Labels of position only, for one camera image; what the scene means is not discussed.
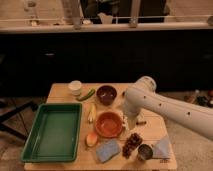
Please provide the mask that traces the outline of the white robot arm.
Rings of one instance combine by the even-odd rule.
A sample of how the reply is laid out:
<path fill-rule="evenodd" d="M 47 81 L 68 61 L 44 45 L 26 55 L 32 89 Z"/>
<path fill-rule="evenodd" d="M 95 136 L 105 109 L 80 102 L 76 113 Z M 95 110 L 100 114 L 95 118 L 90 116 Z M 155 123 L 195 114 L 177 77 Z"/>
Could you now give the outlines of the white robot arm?
<path fill-rule="evenodd" d="M 125 90 L 123 113 L 135 118 L 144 108 L 213 141 L 213 109 L 159 95 L 156 88 L 155 80 L 149 76 L 130 84 Z"/>

